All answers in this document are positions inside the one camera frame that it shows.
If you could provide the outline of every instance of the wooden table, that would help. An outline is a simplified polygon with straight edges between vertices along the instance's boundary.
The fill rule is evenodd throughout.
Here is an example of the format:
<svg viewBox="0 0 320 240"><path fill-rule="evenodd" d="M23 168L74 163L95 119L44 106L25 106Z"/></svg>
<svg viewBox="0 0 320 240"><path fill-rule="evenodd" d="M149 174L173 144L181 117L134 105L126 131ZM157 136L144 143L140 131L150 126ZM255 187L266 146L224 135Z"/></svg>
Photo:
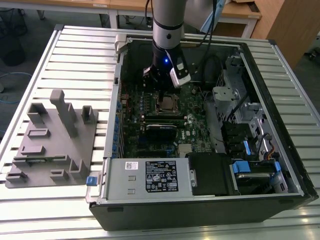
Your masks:
<svg viewBox="0 0 320 240"><path fill-rule="evenodd" d="M34 9L60 12L108 14L111 28L119 28L119 16L145 16L146 0L0 0L4 8ZM151 4L147 16L151 17ZM224 6L220 23L245 25L239 37L250 38L261 13L252 12L245 3L230 2Z"/></svg>

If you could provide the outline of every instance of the warning label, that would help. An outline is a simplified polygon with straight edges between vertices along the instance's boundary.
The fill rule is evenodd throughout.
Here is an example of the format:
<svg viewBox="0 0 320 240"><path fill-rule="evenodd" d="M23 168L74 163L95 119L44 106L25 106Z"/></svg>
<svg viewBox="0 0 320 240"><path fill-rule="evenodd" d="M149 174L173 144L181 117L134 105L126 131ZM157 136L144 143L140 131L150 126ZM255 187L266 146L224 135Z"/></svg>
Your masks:
<svg viewBox="0 0 320 240"><path fill-rule="evenodd" d="M179 191L176 161L146 161L145 189L148 193Z"/></svg>

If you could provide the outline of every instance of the aluminum extrusion table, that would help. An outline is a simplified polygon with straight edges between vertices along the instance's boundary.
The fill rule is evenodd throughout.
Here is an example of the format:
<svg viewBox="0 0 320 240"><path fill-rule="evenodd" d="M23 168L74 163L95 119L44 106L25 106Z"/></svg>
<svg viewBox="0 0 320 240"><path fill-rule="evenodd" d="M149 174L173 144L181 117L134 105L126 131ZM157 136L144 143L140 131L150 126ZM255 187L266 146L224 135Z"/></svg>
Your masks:
<svg viewBox="0 0 320 240"><path fill-rule="evenodd" d="M86 203L86 185L7 189L5 178L22 141L30 103L46 108L52 89L64 89L73 107L99 110L91 172L102 169L106 129L116 61L118 33L150 36L148 31L64 26L55 30L0 145L0 239L310 239L320 235L320 199L287 210L262 223L159 230L104 231ZM199 38L188 35L186 38ZM320 193L320 118L276 45L267 40L245 41L258 65L297 151ZM95 188L89 189L97 195Z"/></svg>

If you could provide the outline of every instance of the metal bracket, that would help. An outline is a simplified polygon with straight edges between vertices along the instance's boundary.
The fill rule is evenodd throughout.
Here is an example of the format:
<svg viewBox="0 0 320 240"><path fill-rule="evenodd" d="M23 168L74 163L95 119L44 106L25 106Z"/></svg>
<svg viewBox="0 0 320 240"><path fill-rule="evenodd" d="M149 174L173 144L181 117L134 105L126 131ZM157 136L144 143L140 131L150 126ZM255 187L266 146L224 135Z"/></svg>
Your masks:
<svg viewBox="0 0 320 240"><path fill-rule="evenodd" d="M114 41L114 49L117 54L125 50L127 45L127 35L126 34L117 34Z"/></svg>
<svg viewBox="0 0 320 240"><path fill-rule="evenodd" d="M190 182L193 188L197 187L196 171L193 169L190 170Z"/></svg>
<svg viewBox="0 0 320 240"><path fill-rule="evenodd" d="M226 86L216 86L213 88L213 95L216 100L232 101L235 99L233 90Z"/></svg>

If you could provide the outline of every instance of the table leg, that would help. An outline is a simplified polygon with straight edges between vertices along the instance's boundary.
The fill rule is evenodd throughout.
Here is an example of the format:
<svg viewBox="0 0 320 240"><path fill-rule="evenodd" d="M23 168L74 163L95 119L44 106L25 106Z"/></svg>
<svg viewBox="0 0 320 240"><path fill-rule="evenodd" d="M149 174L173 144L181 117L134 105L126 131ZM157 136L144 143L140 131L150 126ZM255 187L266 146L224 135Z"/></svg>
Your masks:
<svg viewBox="0 0 320 240"><path fill-rule="evenodd" d="M36 12L38 13L38 16L39 16L40 20L44 20L45 19L45 11L37 10Z"/></svg>
<svg viewBox="0 0 320 240"><path fill-rule="evenodd" d="M241 37L246 39L251 38L251 35L255 29L256 23L257 23L257 19L254 19L254 18L249 19L249 22L245 26Z"/></svg>
<svg viewBox="0 0 320 240"><path fill-rule="evenodd" d="M99 14L100 16L100 22L101 22L101 27L103 28L109 28L109 16L107 14Z"/></svg>
<svg viewBox="0 0 320 240"><path fill-rule="evenodd" d="M118 24L118 12L117 10L110 9L109 10L109 16L110 16L110 25L112 29L118 29L119 24Z"/></svg>
<svg viewBox="0 0 320 240"><path fill-rule="evenodd" d="M125 18L125 24L130 24L130 18L127 15L124 15Z"/></svg>

